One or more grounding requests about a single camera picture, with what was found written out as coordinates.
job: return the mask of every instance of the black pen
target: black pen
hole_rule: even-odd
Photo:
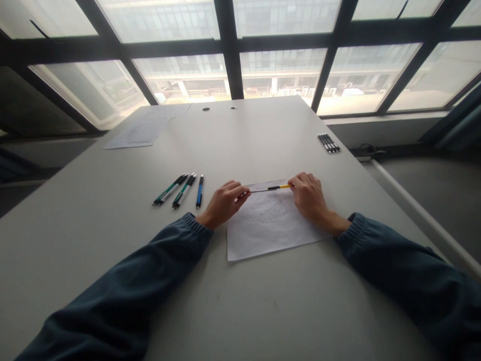
[[[175,209],[180,207],[180,205],[182,204],[182,201],[187,196],[187,193],[189,193],[189,189],[192,187],[192,184],[194,184],[195,176],[196,174],[194,173],[190,175],[189,179],[184,185],[184,188],[182,188],[182,190],[179,192],[177,197],[175,197],[174,202],[172,203],[172,207],[174,207]]]
[[[175,182],[170,185],[169,188],[167,188],[161,195],[156,198],[156,200],[154,200],[154,203],[152,203],[152,205],[159,206],[163,204],[164,201],[184,182],[184,180],[187,178],[186,174],[188,173],[183,173],[179,178],[177,178]]]
[[[324,139],[324,141],[326,142],[327,146],[329,147],[329,149],[331,150],[332,153],[337,152],[336,148],[335,148],[335,147],[331,144],[331,142],[327,139],[325,133],[322,133],[322,134],[321,134],[321,137]]]
[[[326,134],[327,139],[336,147],[336,150],[337,150],[337,151],[341,151],[341,147],[338,146],[338,145],[332,140],[331,136],[330,136],[329,134],[327,134],[327,133],[325,133],[325,134]]]
[[[202,185],[204,184],[204,175],[200,175],[199,179],[199,190],[197,191],[197,203],[195,204],[195,209],[199,209],[202,204]]]
[[[322,137],[322,135],[318,134],[317,137],[319,138],[319,140],[322,142],[322,144],[325,146],[326,150],[330,153],[331,150],[330,148],[327,146],[327,143],[325,142],[324,138]]]

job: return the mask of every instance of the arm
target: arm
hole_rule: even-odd
[[[388,226],[329,210],[312,174],[290,180],[299,211],[335,236],[351,266],[396,301],[445,355],[481,356],[481,286]]]
[[[52,314],[17,360],[138,360],[149,340],[151,314],[194,268],[213,230],[232,217],[250,193],[233,180],[218,189],[206,211],[187,213],[146,246],[120,261],[69,305]]]

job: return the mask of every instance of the cuff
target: cuff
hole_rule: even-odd
[[[367,218],[360,213],[353,213],[348,218],[351,222],[349,228],[339,237],[334,237],[341,249],[347,250],[351,248],[356,239],[358,239],[364,233]]]
[[[186,213],[181,219],[186,227],[190,228],[199,238],[211,238],[214,235],[214,231],[196,221],[195,216],[191,212]]]

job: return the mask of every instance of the blue pen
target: blue pen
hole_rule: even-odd
[[[199,191],[197,192],[197,203],[195,205],[195,209],[200,208],[200,204],[202,203],[202,184],[204,183],[204,175],[200,175],[200,180],[199,180]]]

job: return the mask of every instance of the window frame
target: window frame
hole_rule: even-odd
[[[130,73],[149,104],[158,105],[155,95],[135,66],[133,59],[223,54],[231,98],[243,99],[240,53],[326,48],[326,57],[311,106],[312,110],[317,112],[338,48],[421,43],[421,47],[375,112],[336,114],[322,116],[322,119],[449,111],[459,99],[481,80],[481,73],[479,73],[442,108],[388,111],[438,43],[481,40],[481,26],[451,26],[468,5],[469,0],[444,0],[430,18],[354,21],[352,17],[358,1],[342,0],[334,30],[331,33],[268,35],[240,39],[236,33],[232,0],[213,0],[219,26],[219,40],[196,39],[125,44],[119,40],[95,0],[76,1],[98,33],[97,36],[13,40],[0,32],[0,50],[2,54],[5,54],[0,59],[0,66],[8,66],[19,74],[54,105],[78,122],[87,131],[88,135],[99,135],[105,133],[105,131],[98,129],[60,94],[33,73],[29,69],[30,65],[119,60]],[[1,121],[0,129],[6,131],[12,137],[26,138],[22,134],[5,127]]]

